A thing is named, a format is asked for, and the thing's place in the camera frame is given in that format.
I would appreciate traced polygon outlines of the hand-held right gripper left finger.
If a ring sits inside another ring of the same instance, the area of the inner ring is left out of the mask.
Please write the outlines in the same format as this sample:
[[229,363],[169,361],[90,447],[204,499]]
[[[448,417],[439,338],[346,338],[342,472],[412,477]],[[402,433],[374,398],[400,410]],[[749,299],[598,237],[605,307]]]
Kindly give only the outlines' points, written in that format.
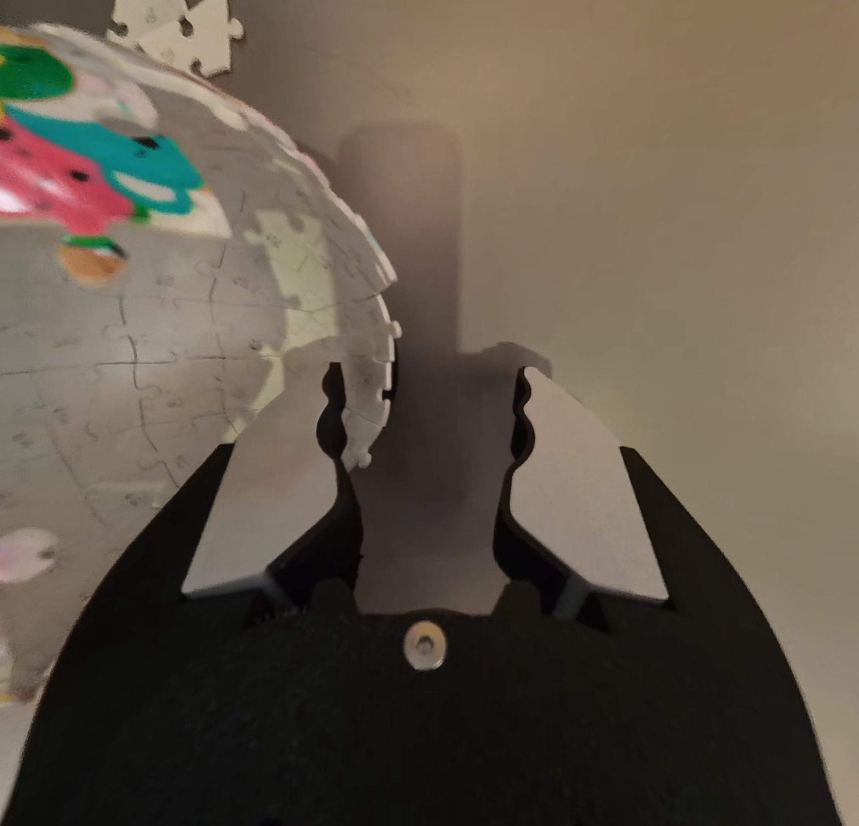
[[361,510],[344,466],[337,362],[299,373],[234,442],[182,593],[259,591],[305,609],[319,583],[354,592]]

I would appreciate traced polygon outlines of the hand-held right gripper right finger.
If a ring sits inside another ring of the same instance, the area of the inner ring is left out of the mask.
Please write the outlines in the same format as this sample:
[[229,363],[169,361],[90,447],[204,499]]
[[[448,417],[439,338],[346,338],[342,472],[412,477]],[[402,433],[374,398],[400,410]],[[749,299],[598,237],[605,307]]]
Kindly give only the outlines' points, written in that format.
[[535,366],[516,373],[511,464],[492,551],[539,612],[586,618],[600,599],[664,609],[665,578],[617,438]]

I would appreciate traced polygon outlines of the colourful puzzle ball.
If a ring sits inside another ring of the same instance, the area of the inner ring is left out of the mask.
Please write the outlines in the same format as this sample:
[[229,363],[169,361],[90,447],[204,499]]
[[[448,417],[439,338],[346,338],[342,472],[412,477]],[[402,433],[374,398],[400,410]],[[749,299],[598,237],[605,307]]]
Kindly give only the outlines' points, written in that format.
[[250,105],[67,26],[2,27],[2,707],[220,444],[341,362],[347,467],[387,423],[395,272]]

